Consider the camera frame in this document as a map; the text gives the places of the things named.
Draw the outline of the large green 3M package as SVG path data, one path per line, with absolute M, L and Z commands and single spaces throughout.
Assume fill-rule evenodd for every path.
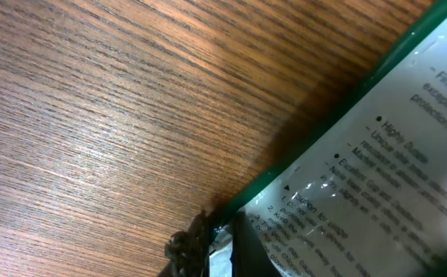
M 212 276 L 232 276 L 238 212 L 281 276 L 447 276 L 447 1 L 329 123 L 229 203 Z

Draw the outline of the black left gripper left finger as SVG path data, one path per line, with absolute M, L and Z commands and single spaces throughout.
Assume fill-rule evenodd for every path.
M 174 233 L 165 244 L 169 259 L 158 277 L 209 277 L 210 229 L 202 210 L 186 231 Z

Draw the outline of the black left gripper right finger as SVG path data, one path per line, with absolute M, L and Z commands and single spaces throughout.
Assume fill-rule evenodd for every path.
M 235 214 L 230 227 L 233 277 L 281 277 L 244 212 Z

